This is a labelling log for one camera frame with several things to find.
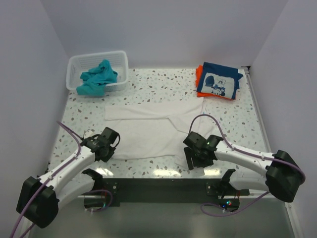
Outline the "white t shirt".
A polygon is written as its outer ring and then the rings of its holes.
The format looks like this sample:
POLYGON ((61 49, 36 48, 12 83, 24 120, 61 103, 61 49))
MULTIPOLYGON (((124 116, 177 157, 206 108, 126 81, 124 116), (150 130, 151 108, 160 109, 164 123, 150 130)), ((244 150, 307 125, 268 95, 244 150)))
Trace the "white t shirt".
POLYGON ((106 126, 121 137, 113 156, 117 160, 171 156, 176 164, 187 167, 183 140, 188 132, 204 138, 217 133, 214 122, 202 115, 202 98, 107 106, 105 111, 106 126))

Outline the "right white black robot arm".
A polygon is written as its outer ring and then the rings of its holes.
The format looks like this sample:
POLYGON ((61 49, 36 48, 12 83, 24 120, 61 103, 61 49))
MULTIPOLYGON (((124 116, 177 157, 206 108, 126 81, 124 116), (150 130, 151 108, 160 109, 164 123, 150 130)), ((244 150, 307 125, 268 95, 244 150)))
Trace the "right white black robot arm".
POLYGON ((275 198, 291 203, 305 182, 305 175, 285 151, 259 152, 210 135, 204 138, 190 132, 184 139, 184 152, 188 168, 205 168, 215 161, 234 163, 221 178, 222 186, 236 191, 251 189, 271 193, 275 198))

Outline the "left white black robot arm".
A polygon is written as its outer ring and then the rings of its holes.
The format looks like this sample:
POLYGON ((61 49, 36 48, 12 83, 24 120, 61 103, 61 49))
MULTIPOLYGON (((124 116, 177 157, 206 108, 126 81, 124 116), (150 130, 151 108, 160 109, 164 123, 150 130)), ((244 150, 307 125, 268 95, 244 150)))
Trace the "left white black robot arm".
POLYGON ((75 139, 77 150, 44 175, 27 178, 16 211, 39 228, 47 227, 59 210, 84 193, 105 192, 102 175, 89 169, 95 161, 107 162, 120 142, 120 135, 106 127, 101 134, 75 139))

